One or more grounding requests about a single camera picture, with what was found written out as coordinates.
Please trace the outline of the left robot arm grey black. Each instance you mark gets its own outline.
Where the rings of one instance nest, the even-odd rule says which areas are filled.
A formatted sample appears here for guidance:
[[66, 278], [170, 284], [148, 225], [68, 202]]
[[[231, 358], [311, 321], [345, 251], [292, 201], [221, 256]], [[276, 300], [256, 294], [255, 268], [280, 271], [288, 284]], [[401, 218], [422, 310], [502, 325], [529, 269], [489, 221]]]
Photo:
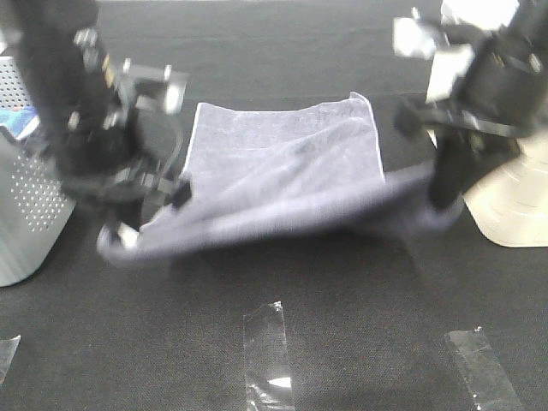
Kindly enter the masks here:
[[63, 190], [99, 204], [182, 206], [178, 122], [188, 77], [111, 61], [94, 1], [4, 1], [1, 29], [38, 112]]

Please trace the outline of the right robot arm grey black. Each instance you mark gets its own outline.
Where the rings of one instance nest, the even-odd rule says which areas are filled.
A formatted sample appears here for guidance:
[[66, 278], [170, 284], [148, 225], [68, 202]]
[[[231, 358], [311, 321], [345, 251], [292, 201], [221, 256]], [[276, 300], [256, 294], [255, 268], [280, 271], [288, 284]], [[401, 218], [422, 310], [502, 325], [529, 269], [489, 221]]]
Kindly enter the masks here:
[[473, 56], [448, 96], [404, 101], [395, 116], [407, 137], [429, 129], [437, 135], [428, 195], [438, 210], [518, 158], [520, 140], [538, 132], [547, 100], [547, 3], [520, 1], [509, 24], [496, 30], [419, 14], [393, 20], [398, 56], [428, 60], [453, 45], [470, 45]]

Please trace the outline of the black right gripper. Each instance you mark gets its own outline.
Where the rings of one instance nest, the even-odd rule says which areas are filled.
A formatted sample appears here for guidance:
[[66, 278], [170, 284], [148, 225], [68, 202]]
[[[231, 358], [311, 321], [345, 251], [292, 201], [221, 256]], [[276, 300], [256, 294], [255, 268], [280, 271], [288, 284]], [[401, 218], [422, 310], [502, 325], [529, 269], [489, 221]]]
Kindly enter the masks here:
[[517, 156], [517, 141], [533, 133], [547, 97], [546, 34], [446, 34], [450, 45], [472, 46], [465, 74], [448, 98], [405, 100], [394, 119], [409, 138], [438, 134], [429, 200], [439, 211], [455, 203], [467, 171]]

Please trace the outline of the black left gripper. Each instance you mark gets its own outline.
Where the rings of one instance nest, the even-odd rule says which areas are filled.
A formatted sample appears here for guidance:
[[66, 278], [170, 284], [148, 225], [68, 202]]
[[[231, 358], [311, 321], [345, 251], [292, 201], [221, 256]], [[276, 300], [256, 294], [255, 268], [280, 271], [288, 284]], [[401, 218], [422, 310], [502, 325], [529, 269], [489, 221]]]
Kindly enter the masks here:
[[182, 174], [182, 108], [150, 98], [81, 104], [35, 100], [37, 137], [26, 150], [52, 168], [63, 192], [97, 208], [153, 203], [179, 207], [192, 196]]

